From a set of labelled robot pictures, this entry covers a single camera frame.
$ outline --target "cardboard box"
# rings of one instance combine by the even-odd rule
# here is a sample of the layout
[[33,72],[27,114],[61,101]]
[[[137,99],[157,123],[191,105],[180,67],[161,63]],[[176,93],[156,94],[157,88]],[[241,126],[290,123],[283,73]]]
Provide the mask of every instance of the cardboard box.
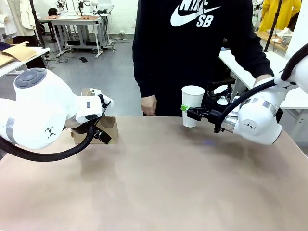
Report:
[[14,61],[15,59],[19,61],[27,61],[35,56],[37,53],[35,50],[26,47],[27,43],[28,42],[16,44],[10,48],[0,51],[0,67]]
[[[91,96],[92,93],[89,88],[84,88],[81,91],[82,96]],[[116,118],[115,117],[108,117],[104,116],[101,118],[101,120],[98,122],[96,125],[99,129],[103,130],[106,132],[110,137],[111,140],[108,144],[116,144],[119,132],[117,129],[117,123],[116,123]],[[71,131],[71,136],[73,137],[75,143],[81,143],[85,137],[86,134],[78,134],[75,131]],[[98,139],[93,139],[91,143],[96,143],[96,144],[104,144]]]

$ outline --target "yellow raincoat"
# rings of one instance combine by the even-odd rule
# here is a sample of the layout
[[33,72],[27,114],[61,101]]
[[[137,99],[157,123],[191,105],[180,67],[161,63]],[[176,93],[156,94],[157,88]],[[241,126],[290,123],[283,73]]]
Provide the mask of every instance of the yellow raincoat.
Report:
[[[275,13],[277,12],[279,0],[264,0],[262,4],[262,22],[259,31],[271,29]],[[283,30],[288,27],[291,17],[300,11],[302,3],[300,0],[282,0],[277,29]]]

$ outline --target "person's hand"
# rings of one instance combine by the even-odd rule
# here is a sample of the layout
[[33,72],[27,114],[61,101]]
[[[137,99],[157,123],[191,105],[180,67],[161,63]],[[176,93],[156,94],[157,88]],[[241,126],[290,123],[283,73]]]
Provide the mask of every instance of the person's hand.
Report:
[[141,108],[148,116],[154,116],[156,111],[156,97],[155,95],[141,98]]
[[264,79],[266,79],[266,78],[272,78],[272,76],[271,76],[271,75],[261,75],[261,76],[259,76],[258,78],[256,78],[254,86],[255,86],[259,81],[264,80]]

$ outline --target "cup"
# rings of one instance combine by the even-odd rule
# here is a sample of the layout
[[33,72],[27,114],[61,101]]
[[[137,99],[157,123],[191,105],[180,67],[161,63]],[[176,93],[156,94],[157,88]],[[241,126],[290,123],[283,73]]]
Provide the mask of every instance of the cup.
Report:
[[[200,107],[205,90],[198,86],[185,86],[182,88],[182,104],[188,107]],[[197,121],[187,117],[183,112],[183,125],[188,128],[197,126]]]

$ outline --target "gray floor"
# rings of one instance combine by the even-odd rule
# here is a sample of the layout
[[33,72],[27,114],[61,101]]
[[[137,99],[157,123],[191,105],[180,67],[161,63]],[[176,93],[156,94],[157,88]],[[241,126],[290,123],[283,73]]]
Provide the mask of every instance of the gray floor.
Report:
[[[141,116],[139,87],[133,75],[132,43],[116,43],[116,51],[105,50],[95,59],[95,54],[75,52],[65,54],[68,63],[49,65],[49,69],[63,79],[73,93],[80,94],[82,88],[96,88],[115,101],[108,116]],[[82,63],[79,58],[88,59]],[[0,98],[15,99],[14,76],[0,78]]]

